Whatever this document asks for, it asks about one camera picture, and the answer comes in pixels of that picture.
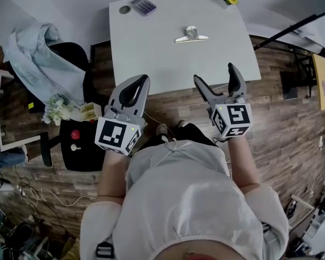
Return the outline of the small pale yellow box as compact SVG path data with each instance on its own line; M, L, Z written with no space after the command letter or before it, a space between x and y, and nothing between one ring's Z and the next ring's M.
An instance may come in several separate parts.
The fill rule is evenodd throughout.
M80 113L83 121L97 120L102 117L101 106L93 102L82 105Z

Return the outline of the long black pole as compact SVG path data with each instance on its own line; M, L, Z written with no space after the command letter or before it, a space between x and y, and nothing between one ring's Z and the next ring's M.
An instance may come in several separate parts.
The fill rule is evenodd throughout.
M303 19L303 20L301 20L301 21L299 21L299 22L297 22L297 23L295 23L293 25L290 25L286 29L284 29L284 30L278 32L277 34L275 34L274 36L271 36L270 38L266 39L265 41L263 41L263 42L259 43L258 45L254 46L253 49L257 50L257 49L259 49L261 47L264 47L265 45L267 45L267 44L269 44L269 43L271 43L273 41L276 41L277 39L279 39L279 38L293 32L293 31L295 31L295 30L297 30L297 29L299 29L299 28L301 28L301 27L303 27L303 26L305 26L305 25L307 25L307 24L309 24L311 22L314 22L314 21L316 21L319 18L322 18L324 16L325 16L325 12L323 12L322 14L319 14L319 15L313 14L313 15L311 15L311 16L309 16L309 17L307 17L307 18L305 18L305 19Z

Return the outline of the person's left forearm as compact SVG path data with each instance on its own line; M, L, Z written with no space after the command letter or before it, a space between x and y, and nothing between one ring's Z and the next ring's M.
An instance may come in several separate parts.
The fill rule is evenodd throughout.
M97 202L114 202L122 205L126 195L126 170L130 158L106 152L97 185Z

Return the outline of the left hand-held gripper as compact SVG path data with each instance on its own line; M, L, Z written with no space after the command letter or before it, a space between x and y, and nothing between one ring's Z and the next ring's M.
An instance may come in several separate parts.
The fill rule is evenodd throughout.
M95 144L103 150L128 156L146 124L142 115L149 91L150 78L146 74L131 77L116 86L110 105L98 119Z

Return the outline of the black metal stand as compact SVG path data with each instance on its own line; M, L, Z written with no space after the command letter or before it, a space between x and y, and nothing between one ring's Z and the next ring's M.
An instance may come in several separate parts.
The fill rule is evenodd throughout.
M295 58L294 64L297 66L292 86L295 88L308 87L306 98L311 98L311 90L317 85L312 54L306 51L299 53L295 48L292 48L292 53Z

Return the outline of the black square panel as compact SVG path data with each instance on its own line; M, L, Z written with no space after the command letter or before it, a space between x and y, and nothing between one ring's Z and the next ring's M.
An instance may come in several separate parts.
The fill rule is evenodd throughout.
M295 73L291 71L281 71L280 77L281 77L283 98L285 100L296 99L298 97L298 91L296 87Z

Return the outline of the light blue cloth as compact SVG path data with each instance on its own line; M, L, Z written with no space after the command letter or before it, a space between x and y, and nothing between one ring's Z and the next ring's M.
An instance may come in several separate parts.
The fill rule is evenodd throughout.
M81 106L85 71L49 48L60 40L57 27L51 23L34 22L24 28L15 28L3 48L4 60L41 102L46 104L59 94Z

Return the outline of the person's right forearm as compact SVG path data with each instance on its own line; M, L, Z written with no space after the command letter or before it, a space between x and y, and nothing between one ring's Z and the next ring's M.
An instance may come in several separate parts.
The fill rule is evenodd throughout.
M245 136L231 138L228 141L232 179L244 193L260 187L258 169Z

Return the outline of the person's black trousers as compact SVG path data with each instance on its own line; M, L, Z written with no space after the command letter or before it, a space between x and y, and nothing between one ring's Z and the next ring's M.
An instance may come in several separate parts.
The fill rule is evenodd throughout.
M202 131L196 125L190 122L185 127L182 128L176 127L173 133L175 134L175 138L177 140L190 140L204 145L216 146L208 137L206 137L202 133ZM151 137L146 143L144 143L138 149L138 151L148 147L158 146L163 144L164 143L163 137L168 138L168 134L167 136L155 134L155 136Z

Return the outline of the black square stool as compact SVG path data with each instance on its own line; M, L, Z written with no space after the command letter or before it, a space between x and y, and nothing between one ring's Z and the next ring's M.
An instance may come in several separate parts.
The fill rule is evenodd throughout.
M66 169L77 172L93 172L102 170L105 150L95 144L97 122L78 122L63 120L60 125L61 152ZM80 131L80 138L73 140L71 132ZM71 144L80 147L72 151Z

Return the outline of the yellow bag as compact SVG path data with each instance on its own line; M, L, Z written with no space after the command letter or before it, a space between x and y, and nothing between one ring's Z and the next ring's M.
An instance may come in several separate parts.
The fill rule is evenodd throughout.
M61 253L59 260L80 260L80 239L69 238Z

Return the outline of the black office chair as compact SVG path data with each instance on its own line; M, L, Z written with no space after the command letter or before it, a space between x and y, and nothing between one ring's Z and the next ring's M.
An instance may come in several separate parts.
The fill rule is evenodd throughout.
M87 60L84 49L76 43L66 42L52 45L51 50L57 53L57 55L61 56L63 59L69 61L86 72L83 85L85 102L96 103L101 106L103 111L104 106L109 101L109 97L97 93L93 84L93 74L90 71L90 64ZM43 132L40 134L40 137L41 156L44 164L50 167L52 166L50 149L57 144L61 144L60 133L53 138L49 138L48 133Z

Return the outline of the person's white shirt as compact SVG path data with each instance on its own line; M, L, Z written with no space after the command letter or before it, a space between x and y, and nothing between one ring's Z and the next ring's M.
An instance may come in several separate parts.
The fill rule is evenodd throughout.
M223 151L193 141L164 141L137 152L127 171L122 205L90 204L80 232L80 259L97 258L109 242L115 260L156 260L166 249L213 241L244 260L279 260L288 243L288 220L277 193L260 185L244 194ZM262 223L276 240L263 238Z

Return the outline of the silver metal clip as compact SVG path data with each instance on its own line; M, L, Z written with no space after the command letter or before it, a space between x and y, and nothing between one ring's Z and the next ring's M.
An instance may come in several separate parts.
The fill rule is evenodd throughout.
M198 30L194 26L187 27L185 29L185 36L175 40L175 43L184 43L184 42L197 42L205 41L209 38L207 36L198 35Z

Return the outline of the white rectangular frame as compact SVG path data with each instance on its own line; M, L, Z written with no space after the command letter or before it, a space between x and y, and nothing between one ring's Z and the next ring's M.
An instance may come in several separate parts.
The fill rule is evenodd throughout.
M2 89L2 79L11 79L13 80L14 77L6 70L0 69L0 106L1 106L1 97L4 93L4 90ZM39 135L37 136L32 136L30 138L25 138L19 141L14 141L8 144L3 144L2 137L4 136L4 132L2 131L2 118L1 118L1 109L0 109L0 152L4 152L7 150L11 150L26 144L30 144L33 142L40 141L41 137Z

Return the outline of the yellow board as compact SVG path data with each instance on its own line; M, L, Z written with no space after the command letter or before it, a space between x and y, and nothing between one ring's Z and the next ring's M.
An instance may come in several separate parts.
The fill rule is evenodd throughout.
M315 75L318 87L318 101L320 110L325 110L325 58L312 54Z

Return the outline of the white flower bouquet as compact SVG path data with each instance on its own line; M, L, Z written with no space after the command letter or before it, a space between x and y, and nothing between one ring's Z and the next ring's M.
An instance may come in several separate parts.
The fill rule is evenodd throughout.
M50 98L44 108L42 122L45 124L54 123L60 126L62 120L70 120L74 104L61 94Z

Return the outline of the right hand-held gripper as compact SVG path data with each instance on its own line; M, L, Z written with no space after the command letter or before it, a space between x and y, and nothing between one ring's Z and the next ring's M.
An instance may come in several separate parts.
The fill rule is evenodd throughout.
M223 93L215 93L200 76L193 76L198 92L210 106L210 120L218 129L221 139L244 136L252 127L251 106L245 103L245 80L231 62L228 64L228 72L228 97Z

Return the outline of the purple and grey calculator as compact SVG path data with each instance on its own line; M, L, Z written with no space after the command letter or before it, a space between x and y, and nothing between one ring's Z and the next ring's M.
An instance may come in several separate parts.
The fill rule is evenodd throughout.
M157 9L157 6L149 0L132 0L131 5L143 16L147 16Z

